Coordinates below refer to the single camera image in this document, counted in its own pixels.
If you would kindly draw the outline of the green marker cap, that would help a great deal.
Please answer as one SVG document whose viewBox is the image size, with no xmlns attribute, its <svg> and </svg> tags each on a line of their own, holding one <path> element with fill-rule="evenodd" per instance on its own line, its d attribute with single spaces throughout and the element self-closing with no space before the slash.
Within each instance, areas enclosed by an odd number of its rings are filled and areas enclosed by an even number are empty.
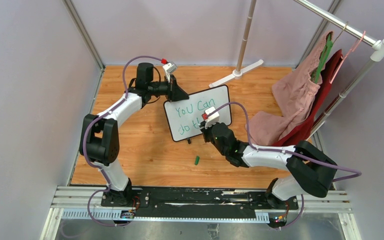
<svg viewBox="0 0 384 240">
<path fill-rule="evenodd" d="M 197 155 L 194 161 L 194 164 L 197 166 L 200 162 L 200 157 Z"/>
</svg>

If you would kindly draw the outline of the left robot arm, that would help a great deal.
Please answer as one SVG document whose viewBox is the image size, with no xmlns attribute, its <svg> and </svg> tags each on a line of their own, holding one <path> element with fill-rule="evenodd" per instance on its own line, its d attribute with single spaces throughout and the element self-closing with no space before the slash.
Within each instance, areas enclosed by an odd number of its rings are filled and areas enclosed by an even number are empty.
<svg viewBox="0 0 384 240">
<path fill-rule="evenodd" d="M 165 96 L 169 102 L 189 99 L 189 95 L 178 85 L 174 76 L 177 66 L 162 60 L 164 75 L 149 62 L 137 65 L 136 76 L 129 82 L 122 97 L 107 110 L 99 114 L 87 114 L 82 123 L 79 153 L 87 164 L 97 168 L 106 181 L 103 196 L 122 207 L 135 199 L 132 182 L 124 173 L 118 155 L 120 152 L 119 128 L 134 113 L 151 102 L 152 97 Z"/>
</svg>

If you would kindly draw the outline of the small whiteboard black frame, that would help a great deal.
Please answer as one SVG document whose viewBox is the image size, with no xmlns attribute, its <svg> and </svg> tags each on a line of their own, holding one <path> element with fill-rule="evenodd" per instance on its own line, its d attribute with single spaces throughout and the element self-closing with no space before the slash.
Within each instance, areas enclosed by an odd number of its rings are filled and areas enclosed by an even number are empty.
<svg viewBox="0 0 384 240">
<path fill-rule="evenodd" d="M 209 108 L 219 108 L 230 101 L 229 87 L 220 85 L 194 92 L 189 99 L 177 102 L 165 101 L 164 112 L 168 122 L 171 139 L 180 142 L 201 135 L 202 114 Z"/>
</svg>

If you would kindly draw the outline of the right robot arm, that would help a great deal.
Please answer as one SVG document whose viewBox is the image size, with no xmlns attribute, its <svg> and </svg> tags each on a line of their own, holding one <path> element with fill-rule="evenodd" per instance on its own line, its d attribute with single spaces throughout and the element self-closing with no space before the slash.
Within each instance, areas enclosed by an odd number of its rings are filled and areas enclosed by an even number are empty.
<svg viewBox="0 0 384 240">
<path fill-rule="evenodd" d="M 325 198 L 337 172 L 328 167 L 336 163 L 306 140 L 270 148 L 238 140 L 225 123 L 207 126 L 203 121 L 199 129 L 204 141 L 213 144 L 235 167 L 269 167 L 290 172 L 288 177 L 273 179 L 264 194 L 263 200 L 272 209 L 298 195 Z"/>
</svg>

